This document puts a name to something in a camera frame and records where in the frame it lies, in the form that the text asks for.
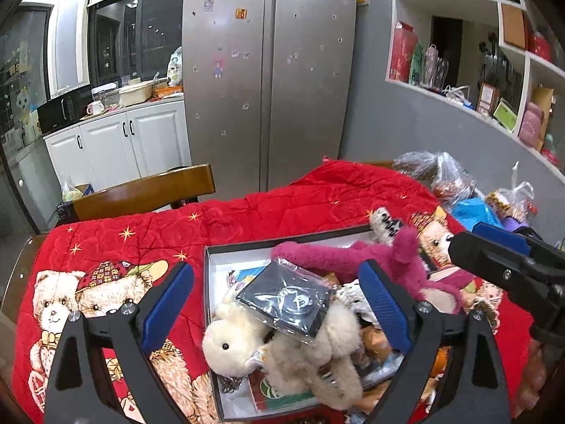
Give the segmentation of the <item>person right hand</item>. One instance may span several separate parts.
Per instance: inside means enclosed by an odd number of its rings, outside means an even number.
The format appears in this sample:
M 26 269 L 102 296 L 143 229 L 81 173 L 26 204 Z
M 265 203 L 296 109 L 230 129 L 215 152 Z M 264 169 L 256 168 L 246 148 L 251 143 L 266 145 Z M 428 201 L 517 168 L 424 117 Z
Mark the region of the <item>person right hand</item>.
M 547 379 L 547 369 L 543 361 L 542 344 L 532 340 L 529 346 L 527 364 L 522 373 L 512 405 L 512 417 L 517 418 L 524 411 L 531 411 L 539 400 L 539 392 Z

